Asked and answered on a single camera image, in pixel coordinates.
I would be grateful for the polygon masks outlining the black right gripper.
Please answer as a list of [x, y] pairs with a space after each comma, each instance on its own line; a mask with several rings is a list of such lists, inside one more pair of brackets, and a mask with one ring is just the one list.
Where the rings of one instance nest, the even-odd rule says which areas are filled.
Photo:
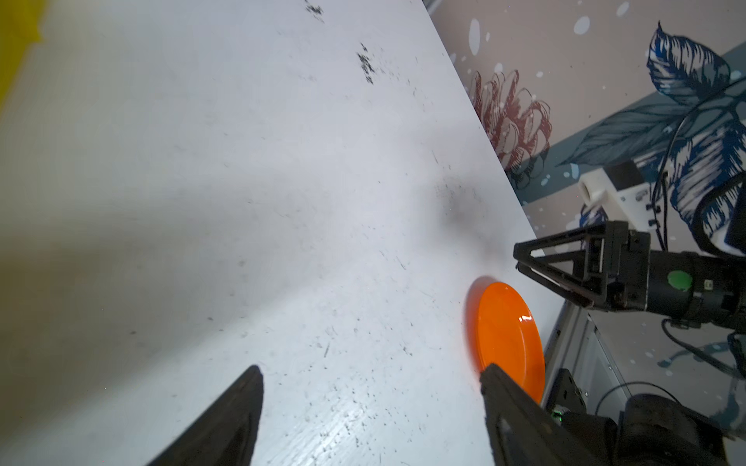
[[[577, 243], [581, 250], [602, 240], [603, 289], [567, 272], [536, 250]], [[580, 306], [600, 305], [608, 312], [648, 312], [687, 324], [711, 323], [745, 330], [745, 261], [695, 252], [662, 252], [650, 246], [648, 233], [635, 232], [623, 221], [575, 228], [514, 246], [517, 270], [565, 300]]]

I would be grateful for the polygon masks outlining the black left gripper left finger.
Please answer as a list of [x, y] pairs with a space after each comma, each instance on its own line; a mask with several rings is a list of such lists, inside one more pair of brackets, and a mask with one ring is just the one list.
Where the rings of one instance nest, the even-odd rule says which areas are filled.
[[153, 465], [249, 465], [263, 403], [263, 376], [249, 367]]

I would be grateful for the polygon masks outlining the yellow plastic bin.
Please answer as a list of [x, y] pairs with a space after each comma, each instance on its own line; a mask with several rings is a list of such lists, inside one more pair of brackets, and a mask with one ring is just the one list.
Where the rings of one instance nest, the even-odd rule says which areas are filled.
[[40, 42], [46, 0], [1, 0], [1, 103], [15, 81], [31, 44]]

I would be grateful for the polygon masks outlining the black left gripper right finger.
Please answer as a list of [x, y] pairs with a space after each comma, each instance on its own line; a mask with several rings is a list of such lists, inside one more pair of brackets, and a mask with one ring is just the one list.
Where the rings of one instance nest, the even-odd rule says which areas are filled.
[[486, 427], [497, 465], [600, 465], [497, 365], [480, 376]]

